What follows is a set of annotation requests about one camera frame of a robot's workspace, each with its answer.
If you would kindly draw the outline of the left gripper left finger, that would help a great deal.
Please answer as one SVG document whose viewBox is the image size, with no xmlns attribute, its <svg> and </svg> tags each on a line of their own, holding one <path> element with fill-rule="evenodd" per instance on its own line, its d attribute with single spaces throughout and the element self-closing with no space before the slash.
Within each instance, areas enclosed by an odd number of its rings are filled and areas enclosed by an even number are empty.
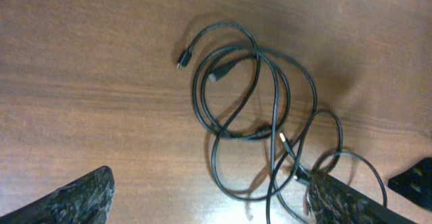
<svg viewBox="0 0 432 224">
<path fill-rule="evenodd" d="M 113 172 L 102 166 L 1 217 L 2 223 L 106 223 L 115 195 Z"/>
</svg>

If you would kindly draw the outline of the black cable gold plug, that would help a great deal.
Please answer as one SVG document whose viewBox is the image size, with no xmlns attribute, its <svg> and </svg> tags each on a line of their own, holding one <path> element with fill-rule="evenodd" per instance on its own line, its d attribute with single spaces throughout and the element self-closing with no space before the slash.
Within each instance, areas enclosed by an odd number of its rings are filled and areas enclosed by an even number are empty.
<svg viewBox="0 0 432 224">
<path fill-rule="evenodd" d="M 312 122 L 314 121 L 315 117 L 319 114 L 328 114 L 330 117 L 333 118 L 335 121 L 335 124 L 337 126 L 337 133 L 338 133 L 338 144 L 336 149 L 333 152 L 329 152 L 322 156 L 321 159 L 319 159 L 316 163 L 316 165 L 310 170 L 303 169 L 300 164 L 300 159 L 302 156 L 302 150 L 304 146 L 304 141 L 306 138 L 306 134 L 308 133 L 309 128 L 312 125 Z M 388 198 L 387 198 L 387 192 L 385 190 L 383 180 L 381 179 L 381 176 L 378 174 L 376 168 L 364 157 L 353 153 L 343 150 L 343 131 L 342 131 L 342 123 L 340 122 L 339 118 L 331 111 L 329 110 L 318 110 L 315 111 L 311 117 L 308 119 L 304 130 L 302 131 L 299 140 L 296 141 L 296 143 L 289 143 L 284 136 L 284 134 L 279 135 L 281 137 L 281 140 L 283 142 L 283 145 L 286 149 L 287 155 L 291 156 L 294 160 L 294 165 L 292 167 L 292 170 L 290 172 L 290 175 L 288 176 L 287 180 L 291 181 L 294 177 L 297 177 L 298 179 L 301 179 L 301 181 L 304 182 L 304 184 L 307 186 L 307 188 L 310 185 L 311 177 L 317 173 L 322 172 L 329 175 L 329 173 L 335 168 L 337 165 L 340 157 L 347 156 L 352 157 L 355 159 L 358 159 L 359 161 L 362 161 L 364 164 L 369 167 L 369 169 L 372 171 L 373 175 L 375 176 L 379 187 L 381 189 L 382 193 L 382 203 L 381 205 L 387 208 L 388 204 Z"/>
</svg>

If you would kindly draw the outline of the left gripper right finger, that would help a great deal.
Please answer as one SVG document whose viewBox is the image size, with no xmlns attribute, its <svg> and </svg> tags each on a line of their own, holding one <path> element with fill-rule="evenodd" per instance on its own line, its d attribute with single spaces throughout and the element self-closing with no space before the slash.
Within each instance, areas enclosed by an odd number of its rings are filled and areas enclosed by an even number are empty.
<svg viewBox="0 0 432 224">
<path fill-rule="evenodd" d="M 311 177 L 308 201 L 317 223 L 413 224 L 406 217 L 322 172 Z"/>
</svg>

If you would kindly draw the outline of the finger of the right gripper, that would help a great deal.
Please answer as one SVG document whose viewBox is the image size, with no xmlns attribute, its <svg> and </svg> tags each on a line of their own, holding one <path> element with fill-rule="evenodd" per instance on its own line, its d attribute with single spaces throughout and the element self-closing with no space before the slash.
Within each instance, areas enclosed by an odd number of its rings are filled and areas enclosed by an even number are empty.
<svg viewBox="0 0 432 224">
<path fill-rule="evenodd" d="M 431 157 L 390 178 L 387 186 L 417 206 L 431 211 Z"/>
</svg>

